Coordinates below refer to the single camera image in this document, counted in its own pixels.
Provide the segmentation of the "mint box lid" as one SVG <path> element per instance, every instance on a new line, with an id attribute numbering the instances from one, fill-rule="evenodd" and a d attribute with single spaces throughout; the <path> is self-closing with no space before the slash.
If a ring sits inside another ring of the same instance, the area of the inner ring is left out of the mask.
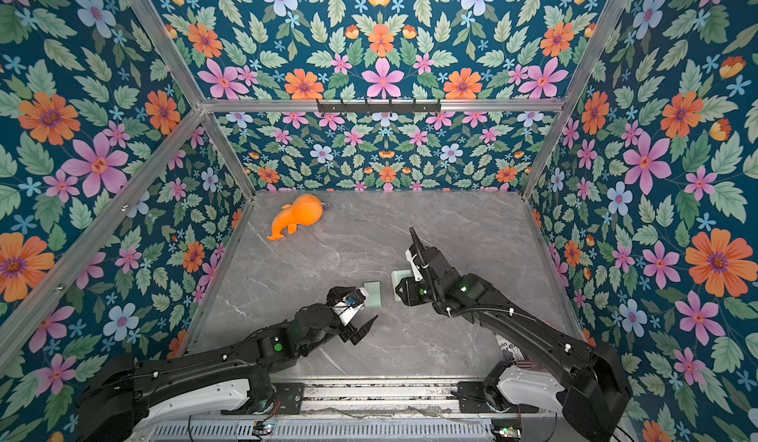
<path id="1" fill-rule="evenodd" d="M 416 282 L 415 276 L 412 270 L 395 270 L 391 274 L 392 286 L 394 294 L 398 300 L 407 294 L 408 288 L 411 284 Z"/>

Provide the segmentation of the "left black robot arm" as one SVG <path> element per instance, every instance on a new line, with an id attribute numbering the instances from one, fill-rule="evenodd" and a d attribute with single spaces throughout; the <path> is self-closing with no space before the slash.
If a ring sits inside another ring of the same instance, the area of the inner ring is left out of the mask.
<path id="1" fill-rule="evenodd" d="M 336 337 L 357 344 L 367 335 L 370 323 L 352 321 L 368 298 L 364 288 L 334 287 L 326 302 L 225 347 L 161 360 L 118 355 L 80 395 L 75 438 L 126 441 L 134 431 L 200 412 L 262 414 L 274 404 L 272 374 Z"/>

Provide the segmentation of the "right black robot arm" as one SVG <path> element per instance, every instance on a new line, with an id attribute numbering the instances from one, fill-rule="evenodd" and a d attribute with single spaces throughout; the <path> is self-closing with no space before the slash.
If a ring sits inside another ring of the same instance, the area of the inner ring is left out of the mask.
<path id="1" fill-rule="evenodd" d="M 489 406 L 534 406 L 562 414 L 588 441 L 610 441 L 632 398 L 618 351 L 562 333 L 516 305 L 495 285 L 473 273 L 461 275 L 416 233 L 406 259 L 412 276 L 395 288 L 404 305 L 428 304 L 447 319 L 462 318 L 513 343 L 538 364 L 522 369 L 503 362 L 487 376 Z"/>

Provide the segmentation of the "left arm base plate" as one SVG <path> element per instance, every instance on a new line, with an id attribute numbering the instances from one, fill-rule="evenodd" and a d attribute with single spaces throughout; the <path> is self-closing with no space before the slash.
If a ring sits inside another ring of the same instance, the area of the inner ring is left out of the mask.
<path id="1" fill-rule="evenodd" d="M 299 414 L 304 399 L 302 383 L 274 383 L 248 390 L 238 408 L 221 410 L 223 416 L 292 416 Z"/>

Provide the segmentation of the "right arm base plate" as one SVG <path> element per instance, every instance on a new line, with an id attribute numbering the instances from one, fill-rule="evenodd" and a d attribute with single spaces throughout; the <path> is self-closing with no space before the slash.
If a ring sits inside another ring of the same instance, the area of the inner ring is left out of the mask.
<path id="1" fill-rule="evenodd" d="M 461 381 L 450 391 L 462 414 L 538 414 L 539 408 L 511 404 L 494 386 L 482 381 Z"/>

